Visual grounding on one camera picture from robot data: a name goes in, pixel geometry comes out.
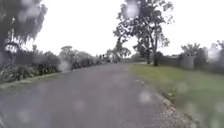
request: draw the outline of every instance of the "sky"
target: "sky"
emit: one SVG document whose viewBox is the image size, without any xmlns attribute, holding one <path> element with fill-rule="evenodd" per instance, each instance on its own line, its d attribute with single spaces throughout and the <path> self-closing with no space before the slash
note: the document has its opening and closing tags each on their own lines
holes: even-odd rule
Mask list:
<svg viewBox="0 0 224 128">
<path fill-rule="evenodd" d="M 164 54 L 178 54 L 181 45 L 200 43 L 210 47 L 224 39 L 223 0 L 171 0 L 175 23 L 164 26 L 170 40 Z M 103 54 L 113 48 L 117 38 L 113 35 L 123 0 L 45 0 L 48 13 L 43 28 L 34 44 L 43 51 L 56 54 L 66 45 L 92 55 Z M 135 39 L 125 43 L 132 49 Z"/>
</svg>

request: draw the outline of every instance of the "water droplet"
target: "water droplet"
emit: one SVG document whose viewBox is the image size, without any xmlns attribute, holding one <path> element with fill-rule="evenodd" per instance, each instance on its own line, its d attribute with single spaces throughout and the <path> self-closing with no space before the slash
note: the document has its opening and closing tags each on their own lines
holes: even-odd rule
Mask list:
<svg viewBox="0 0 224 128">
<path fill-rule="evenodd" d="M 128 18 L 134 18 L 139 14 L 138 5 L 136 2 L 129 2 L 127 5 L 126 16 Z"/>
<path fill-rule="evenodd" d="M 188 87 L 186 83 L 178 83 L 177 84 L 177 92 L 180 94 L 187 93 Z"/>
<path fill-rule="evenodd" d="M 146 104 L 151 101 L 151 95 L 147 91 L 142 91 L 140 93 L 139 99 L 142 104 Z"/>
<path fill-rule="evenodd" d="M 215 110 L 216 110 L 216 112 L 218 112 L 218 113 L 222 113 L 222 114 L 224 114 L 224 101 L 222 101 L 222 102 L 217 102 L 216 105 L 215 105 Z"/>
<path fill-rule="evenodd" d="M 27 110 L 20 110 L 17 113 L 17 116 L 18 116 L 19 120 L 23 123 L 30 122 L 30 114 Z"/>
</svg>

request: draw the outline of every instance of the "asphalt road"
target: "asphalt road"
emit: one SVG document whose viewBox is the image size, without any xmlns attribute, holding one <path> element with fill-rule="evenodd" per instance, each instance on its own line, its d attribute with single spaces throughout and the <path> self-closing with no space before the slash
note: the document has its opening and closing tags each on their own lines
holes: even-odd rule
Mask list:
<svg viewBox="0 0 224 128">
<path fill-rule="evenodd" d="M 126 64 L 79 69 L 0 99 L 9 128 L 180 128 L 178 114 Z"/>
</svg>

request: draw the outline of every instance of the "grass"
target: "grass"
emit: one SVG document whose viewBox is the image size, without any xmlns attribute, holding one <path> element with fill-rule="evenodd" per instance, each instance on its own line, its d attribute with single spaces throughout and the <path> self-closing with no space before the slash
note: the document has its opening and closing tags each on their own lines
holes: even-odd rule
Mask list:
<svg viewBox="0 0 224 128">
<path fill-rule="evenodd" d="M 131 65 L 130 70 L 154 85 L 180 111 L 207 127 L 224 127 L 224 76 L 142 64 Z"/>
<path fill-rule="evenodd" d="M 37 77 L 32 77 L 28 79 L 24 79 L 21 81 L 15 81 L 15 82 L 10 82 L 10 83 L 4 83 L 0 85 L 0 91 L 11 91 L 14 89 L 21 89 L 26 87 L 27 85 L 36 82 L 38 80 L 43 80 L 46 78 L 50 78 L 53 76 L 58 75 L 59 73 L 53 73 L 53 74 L 48 74 L 48 75 L 43 75 L 43 76 L 37 76 Z"/>
</svg>

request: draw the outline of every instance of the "lawn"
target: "lawn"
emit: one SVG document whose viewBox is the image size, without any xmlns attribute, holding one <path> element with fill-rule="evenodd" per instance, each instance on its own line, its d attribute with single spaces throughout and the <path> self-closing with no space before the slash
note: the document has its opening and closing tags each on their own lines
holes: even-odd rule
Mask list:
<svg viewBox="0 0 224 128">
<path fill-rule="evenodd" d="M 194 120 L 209 128 L 224 127 L 224 76 L 143 64 L 130 70 Z"/>
</svg>

